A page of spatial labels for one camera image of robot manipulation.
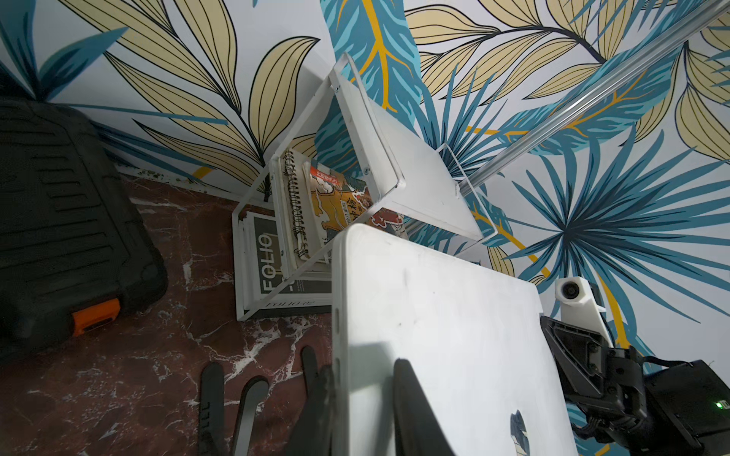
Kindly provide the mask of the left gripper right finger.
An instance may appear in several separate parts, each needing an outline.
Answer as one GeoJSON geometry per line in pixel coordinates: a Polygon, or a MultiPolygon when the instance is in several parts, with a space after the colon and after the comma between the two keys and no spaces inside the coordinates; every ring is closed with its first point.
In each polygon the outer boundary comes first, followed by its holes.
{"type": "Polygon", "coordinates": [[[409,360],[394,365],[393,406],[397,455],[454,455],[409,360]]]}

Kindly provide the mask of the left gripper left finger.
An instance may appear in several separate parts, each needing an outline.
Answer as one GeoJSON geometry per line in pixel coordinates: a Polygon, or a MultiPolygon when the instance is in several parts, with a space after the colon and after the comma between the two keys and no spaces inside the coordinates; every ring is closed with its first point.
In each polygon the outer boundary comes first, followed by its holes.
{"type": "Polygon", "coordinates": [[[321,369],[315,350],[302,348],[306,401],[291,432],[284,455],[331,455],[336,422],[336,386],[331,365],[321,369]]]}

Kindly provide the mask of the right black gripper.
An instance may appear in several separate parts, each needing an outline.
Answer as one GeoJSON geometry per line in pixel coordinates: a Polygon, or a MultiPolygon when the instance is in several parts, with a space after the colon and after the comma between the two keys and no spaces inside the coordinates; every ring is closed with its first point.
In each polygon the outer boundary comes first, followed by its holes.
{"type": "Polygon", "coordinates": [[[607,422],[649,417],[644,357],[635,349],[610,348],[600,334],[545,315],[540,326],[568,403],[607,422]]]}

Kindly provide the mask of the silver laptop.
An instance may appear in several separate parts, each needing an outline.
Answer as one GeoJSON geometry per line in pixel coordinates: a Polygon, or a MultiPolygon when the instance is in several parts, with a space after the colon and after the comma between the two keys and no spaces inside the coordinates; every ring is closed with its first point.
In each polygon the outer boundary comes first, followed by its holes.
{"type": "Polygon", "coordinates": [[[333,249],[336,455],[395,453],[395,362],[409,361],[450,451],[577,448],[536,287],[364,224],[333,249]]]}

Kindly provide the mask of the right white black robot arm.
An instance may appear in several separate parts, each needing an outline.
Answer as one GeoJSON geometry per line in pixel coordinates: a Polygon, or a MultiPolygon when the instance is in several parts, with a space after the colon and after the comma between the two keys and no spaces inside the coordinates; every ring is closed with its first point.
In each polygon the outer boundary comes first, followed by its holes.
{"type": "Polygon", "coordinates": [[[576,437],[632,455],[726,455],[729,388],[702,360],[643,356],[598,332],[541,317],[565,400],[585,416],[576,437]]]}

